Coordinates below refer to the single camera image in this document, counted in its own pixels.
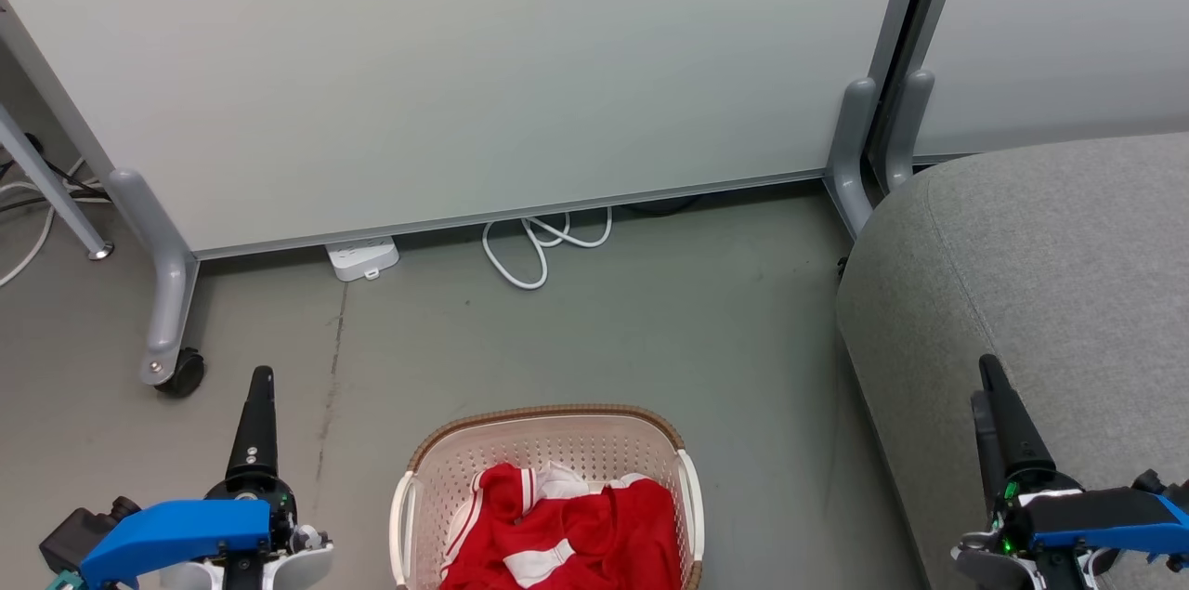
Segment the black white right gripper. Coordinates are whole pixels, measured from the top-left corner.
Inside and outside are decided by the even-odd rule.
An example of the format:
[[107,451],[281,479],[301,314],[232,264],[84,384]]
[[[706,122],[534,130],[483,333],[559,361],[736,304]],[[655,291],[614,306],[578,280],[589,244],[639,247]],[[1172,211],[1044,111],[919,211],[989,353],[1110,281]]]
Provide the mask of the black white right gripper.
[[970,409],[988,526],[960,536],[951,550],[955,569],[977,590],[1099,590],[1099,577],[1116,564],[1116,550],[1076,544],[1045,551],[1023,535],[1008,534],[1008,519],[1023,513],[1020,500],[1078,495],[1086,489],[1056,471],[998,356],[981,356],[979,374],[982,387],[971,394]]

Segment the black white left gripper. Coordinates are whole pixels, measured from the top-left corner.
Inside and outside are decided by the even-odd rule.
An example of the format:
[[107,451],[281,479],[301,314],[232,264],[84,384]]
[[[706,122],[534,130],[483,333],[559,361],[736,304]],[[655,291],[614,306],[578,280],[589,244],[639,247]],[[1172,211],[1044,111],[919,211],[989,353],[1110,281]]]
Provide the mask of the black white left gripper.
[[196,557],[196,579],[185,590],[314,590],[331,575],[333,541],[327,531],[301,525],[292,489],[279,475],[273,369],[256,366],[235,429],[227,478],[205,494],[205,500],[258,501],[270,508],[268,539],[254,548]]

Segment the red and white garment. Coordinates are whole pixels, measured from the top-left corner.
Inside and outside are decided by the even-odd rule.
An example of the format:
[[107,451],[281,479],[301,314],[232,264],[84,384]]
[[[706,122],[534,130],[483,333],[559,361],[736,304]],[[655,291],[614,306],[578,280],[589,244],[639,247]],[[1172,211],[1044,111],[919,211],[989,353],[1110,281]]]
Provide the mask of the red and white garment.
[[641,473],[594,489],[558,463],[476,473],[440,565],[440,590],[681,586],[671,492]]

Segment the grey fabric sofa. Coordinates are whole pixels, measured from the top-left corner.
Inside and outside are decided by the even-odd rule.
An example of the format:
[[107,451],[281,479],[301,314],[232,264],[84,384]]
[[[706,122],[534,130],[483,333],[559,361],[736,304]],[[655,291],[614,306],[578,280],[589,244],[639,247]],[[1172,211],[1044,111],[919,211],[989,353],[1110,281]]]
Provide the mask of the grey fabric sofa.
[[984,527],[970,395],[993,354],[1059,471],[1189,481],[1189,134],[971,155],[876,206],[837,324],[930,590]]

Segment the black caster wheel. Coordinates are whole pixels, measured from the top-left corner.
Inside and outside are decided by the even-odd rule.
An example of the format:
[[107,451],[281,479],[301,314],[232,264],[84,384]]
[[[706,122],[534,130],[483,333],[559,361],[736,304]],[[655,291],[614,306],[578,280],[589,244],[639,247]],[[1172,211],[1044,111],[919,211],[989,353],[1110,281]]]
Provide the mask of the black caster wheel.
[[166,398],[182,400],[195,394],[205,379],[205,357],[197,349],[184,347],[176,358],[174,374],[155,384],[155,390]]

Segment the grey partition foot with caster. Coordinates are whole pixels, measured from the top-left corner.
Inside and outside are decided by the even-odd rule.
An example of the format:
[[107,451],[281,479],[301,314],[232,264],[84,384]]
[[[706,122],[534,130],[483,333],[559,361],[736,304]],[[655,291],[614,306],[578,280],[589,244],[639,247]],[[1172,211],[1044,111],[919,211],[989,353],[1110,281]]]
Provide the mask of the grey partition foot with caster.
[[105,186],[155,268],[155,294],[140,377],[149,387],[174,374],[184,349],[184,329],[197,281],[199,261],[166,216],[146,178],[133,168],[114,168]]

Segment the white power strip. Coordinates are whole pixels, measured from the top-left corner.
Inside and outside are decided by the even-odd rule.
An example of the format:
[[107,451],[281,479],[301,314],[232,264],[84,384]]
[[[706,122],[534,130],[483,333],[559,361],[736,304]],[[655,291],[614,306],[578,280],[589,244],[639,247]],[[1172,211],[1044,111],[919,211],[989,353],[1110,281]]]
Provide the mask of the white power strip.
[[400,262],[400,250],[391,237],[331,243],[323,250],[331,257],[333,272],[341,282],[377,280],[384,269]]

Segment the beige perforated laundry basket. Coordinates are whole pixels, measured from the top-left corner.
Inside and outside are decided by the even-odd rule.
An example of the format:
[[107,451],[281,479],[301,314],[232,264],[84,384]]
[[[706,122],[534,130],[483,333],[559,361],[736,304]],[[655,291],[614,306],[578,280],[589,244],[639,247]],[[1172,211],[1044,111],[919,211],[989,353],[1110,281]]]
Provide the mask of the beige perforated laundry basket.
[[658,481],[675,506],[681,590],[699,590],[705,514],[696,462],[675,426],[633,404],[543,404],[451,421],[420,442],[395,489],[389,559],[396,590],[438,590],[449,521],[474,475],[501,463],[558,462],[594,489],[628,473]]

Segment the grey metal table leg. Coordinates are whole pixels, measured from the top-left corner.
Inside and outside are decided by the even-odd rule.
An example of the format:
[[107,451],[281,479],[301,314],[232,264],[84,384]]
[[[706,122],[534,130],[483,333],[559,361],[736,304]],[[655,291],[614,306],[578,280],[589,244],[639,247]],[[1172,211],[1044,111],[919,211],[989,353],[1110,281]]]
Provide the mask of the grey metal table leg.
[[71,192],[59,183],[59,176],[48,167],[46,159],[34,150],[33,143],[18,128],[13,117],[4,106],[0,106],[0,145],[8,150],[17,167],[21,168],[30,182],[48,199],[56,214],[63,218],[73,234],[84,244],[89,258],[106,259],[113,252],[113,244],[97,234],[97,230],[94,230],[84,212],[71,197]]

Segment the narrow white partition panel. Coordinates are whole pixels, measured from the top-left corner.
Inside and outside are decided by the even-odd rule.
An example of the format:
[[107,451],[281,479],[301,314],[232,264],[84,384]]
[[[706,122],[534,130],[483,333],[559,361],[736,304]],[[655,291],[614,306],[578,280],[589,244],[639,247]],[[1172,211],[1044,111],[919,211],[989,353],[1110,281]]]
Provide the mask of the narrow white partition panel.
[[1189,0],[946,0],[916,153],[1189,130]]

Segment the large white partition panel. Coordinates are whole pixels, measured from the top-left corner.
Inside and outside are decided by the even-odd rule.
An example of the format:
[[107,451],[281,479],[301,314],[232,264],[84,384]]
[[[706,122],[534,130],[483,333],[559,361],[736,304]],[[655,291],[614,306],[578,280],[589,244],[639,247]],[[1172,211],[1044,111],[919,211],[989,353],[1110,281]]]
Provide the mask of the large white partition panel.
[[207,258],[814,177],[889,0],[5,0]]

